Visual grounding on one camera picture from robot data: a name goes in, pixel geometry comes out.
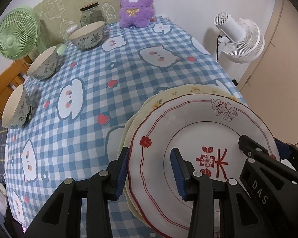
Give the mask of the white crumpled cloth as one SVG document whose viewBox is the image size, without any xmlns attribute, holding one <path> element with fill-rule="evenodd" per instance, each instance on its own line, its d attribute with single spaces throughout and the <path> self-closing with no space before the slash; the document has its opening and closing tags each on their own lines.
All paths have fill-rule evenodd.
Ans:
<svg viewBox="0 0 298 238">
<path fill-rule="evenodd" d="M 2 183 L 0 183 L 0 213 L 5 216 L 8 208 L 7 191 Z"/>
</svg>

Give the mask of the green cartoon wall mat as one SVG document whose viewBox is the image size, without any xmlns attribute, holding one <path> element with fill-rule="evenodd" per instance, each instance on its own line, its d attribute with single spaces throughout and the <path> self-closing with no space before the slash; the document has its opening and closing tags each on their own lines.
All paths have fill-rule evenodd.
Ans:
<svg viewBox="0 0 298 238">
<path fill-rule="evenodd" d="M 96 2 L 107 24 L 119 21 L 119 0 L 43 0 L 36 5 L 34 11 L 39 16 L 40 34 L 46 47 L 67 42 L 66 30 L 80 25 L 80 9 Z"/>
</svg>

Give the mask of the scalloped yellow flower plate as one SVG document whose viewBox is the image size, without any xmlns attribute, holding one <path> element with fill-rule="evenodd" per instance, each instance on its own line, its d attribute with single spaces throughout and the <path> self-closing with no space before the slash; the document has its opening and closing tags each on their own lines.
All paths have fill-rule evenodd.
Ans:
<svg viewBox="0 0 298 238">
<path fill-rule="evenodd" d="M 122 134 L 122 138 L 121 138 L 121 141 L 120 141 L 120 144 L 119 144 L 119 150 L 123 148 L 124 146 L 124 141 L 125 141 L 125 138 L 127 136 L 127 133 L 128 133 L 128 130 L 132 124 L 132 121 L 135 119 L 137 113 L 134 114 L 130 119 L 128 119 L 125 127 L 124 127 L 124 130 L 123 130 L 123 134 Z M 126 201 L 127 201 L 127 205 L 129 207 L 129 211 L 138 219 L 140 220 L 142 223 L 144 223 L 146 226 L 148 226 L 147 222 L 144 220 L 144 218 L 142 217 L 142 215 L 137 211 L 137 209 L 135 208 L 135 206 L 133 205 L 133 203 L 131 202 L 130 198 L 129 198 L 129 195 L 127 193 L 127 190 L 126 190 L 126 187 L 124 187 L 124 195 L 125 195 L 125 198 L 126 198 Z"/>
</svg>

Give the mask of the floral ceramic bowl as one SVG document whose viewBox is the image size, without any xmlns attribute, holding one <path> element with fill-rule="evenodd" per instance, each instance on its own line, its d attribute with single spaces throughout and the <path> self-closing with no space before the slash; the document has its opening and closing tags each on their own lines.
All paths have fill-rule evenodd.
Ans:
<svg viewBox="0 0 298 238">
<path fill-rule="evenodd" d="M 70 41 L 79 49 L 90 49 L 103 39 L 104 31 L 105 22 L 94 22 L 72 33 Z"/>
<path fill-rule="evenodd" d="M 56 46 L 48 48 L 30 65 L 27 75 L 37 80 L 49 78 L 56 70 L 57 59 L 58 54 Z"/>
<path fill-rule="evenodd" d="M 30 97 L 23 84 L 19 85 L 10 95 L 3 110 L 2 127 L 17 129 L 27 121 L 31 111 Z"/>
</svg>

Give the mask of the blue checkered tablecloth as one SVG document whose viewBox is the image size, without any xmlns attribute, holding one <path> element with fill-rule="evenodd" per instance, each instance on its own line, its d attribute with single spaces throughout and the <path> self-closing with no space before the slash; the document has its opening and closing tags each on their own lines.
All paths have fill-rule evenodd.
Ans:
<svg viewBox="0 0 298 238">
<path fill-rule="evenodd" d="M 68 44 L 51 78 L 26 80 L 31 119 L 8 130 L 5 180 L 14 219 L 29 227 L 64 179 L 105 169 L 128 119 L 148 98 L 184 84 L 242 97 L 205 48 L 166 18 L 145 28 L 111 24 L 90 50 Z"/>
</svg>

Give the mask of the cotton swab container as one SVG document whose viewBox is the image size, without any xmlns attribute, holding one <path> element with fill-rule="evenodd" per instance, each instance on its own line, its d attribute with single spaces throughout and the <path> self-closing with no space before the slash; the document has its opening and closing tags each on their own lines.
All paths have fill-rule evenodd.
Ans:
<svg viewBox="0 0 298 238">
<path fill-rule="evenodd" d="M 66 29 L 66 34 L 70 37 L 75 31 L 79 29 L 77 24 L 71 25 L 68 29 Z"/>
</svg>

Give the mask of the glass jar black lid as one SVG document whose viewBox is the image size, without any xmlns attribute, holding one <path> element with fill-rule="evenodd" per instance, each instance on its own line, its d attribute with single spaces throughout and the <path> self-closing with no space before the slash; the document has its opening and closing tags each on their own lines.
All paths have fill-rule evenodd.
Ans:
<svg viewBox="0 0 298 238">
<path fill-rule="evenodd" d="M 81 17 L 80 17 L 81 27 L 95 22 L 105 22 L 102 11 L 98 7 L 98 2 L 85 5 L 80 9 L 80 11 L 81 11 Z"/>
</svg>

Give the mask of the white standing fan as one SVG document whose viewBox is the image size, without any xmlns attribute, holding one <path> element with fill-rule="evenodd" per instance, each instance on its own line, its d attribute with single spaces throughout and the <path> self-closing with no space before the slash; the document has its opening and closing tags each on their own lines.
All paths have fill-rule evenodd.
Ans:
<svg viewBox="0 0 298 238">
<path fill-rule="evenodd" d="M 249 63 L 257 59 L 265 46 L 264 35 L 258 25 L 248 18 L 234 19 L 231 14 L 221 12 L 214 24 L 223 35 L 218 43 L 224 43 L 222 52 L 234 63 Z"/>
</svg>

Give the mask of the orange wooden chair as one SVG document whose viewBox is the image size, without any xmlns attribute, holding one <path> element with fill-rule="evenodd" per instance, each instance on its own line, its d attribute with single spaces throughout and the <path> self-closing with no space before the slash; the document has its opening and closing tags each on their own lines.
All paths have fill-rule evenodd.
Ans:
<svg viewBox="0 0 298 238">
<path fill-rule="evenodd" d="M 31 64 L 32 60 L 29 56 L 26 56 L 14 61 L 11 66 L 0 75 L 0 119 L 2 119 L 3 110 L 8 98 L 14 91 L 13 87 L 17 88 L 25 82 L 27 71 Z"/>
</svg>

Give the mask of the purple plush bunny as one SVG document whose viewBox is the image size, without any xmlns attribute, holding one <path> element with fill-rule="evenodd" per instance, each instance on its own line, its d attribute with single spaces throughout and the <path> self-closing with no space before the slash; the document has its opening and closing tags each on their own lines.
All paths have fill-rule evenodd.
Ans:
<svg viewBox="0 0 298 238">
<path fill-rule="evenodd" d="M 154 16 L 154 0 L 120 0 L 120 28 L 148 27 Z"/>
</svg>

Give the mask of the beige wooden door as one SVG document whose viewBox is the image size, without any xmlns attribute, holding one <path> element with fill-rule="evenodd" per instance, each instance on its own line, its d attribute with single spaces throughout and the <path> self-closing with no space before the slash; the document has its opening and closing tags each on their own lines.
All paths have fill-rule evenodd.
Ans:
<svg viewBox="0 0 298 238">
<path fill-rule="evenodd" d="M 298 146 L 298 12 L 289 0 L 276 0 L 265 40 L 238 88 L 275 138 Z"/>
</svg>

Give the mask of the green desk fan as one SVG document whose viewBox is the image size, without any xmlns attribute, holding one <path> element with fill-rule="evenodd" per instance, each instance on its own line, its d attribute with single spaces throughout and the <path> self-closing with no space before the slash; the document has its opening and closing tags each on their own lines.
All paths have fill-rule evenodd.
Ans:
<svg viewBox="0 0 298 238">
<path fill-rule="evenodd" d="M 29 57 L 32 61 L 50 47 L 59 55 L 67 48 L 60 32 L 40 19 L 34 9 L 23 6 L 6 14 L 0 22 L 0 54 L 16 61 Z"/>
</svg>

